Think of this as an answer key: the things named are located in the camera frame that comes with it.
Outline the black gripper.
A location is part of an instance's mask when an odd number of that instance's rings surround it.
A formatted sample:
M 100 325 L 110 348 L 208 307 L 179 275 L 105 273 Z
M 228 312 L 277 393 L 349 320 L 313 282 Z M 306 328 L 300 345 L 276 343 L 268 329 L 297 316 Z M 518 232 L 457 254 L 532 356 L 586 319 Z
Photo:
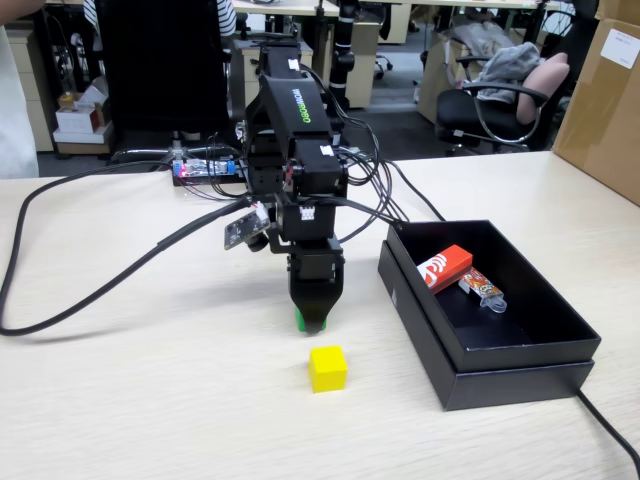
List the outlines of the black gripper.
M 287 255 L 298 329 L 319 333 L 326 328 L 327 317 L 343 292 L 345 259 L 339 240 L 333 235 L 283 244 L 277 233 L 270 233 L 269 244 L 272 253 Z

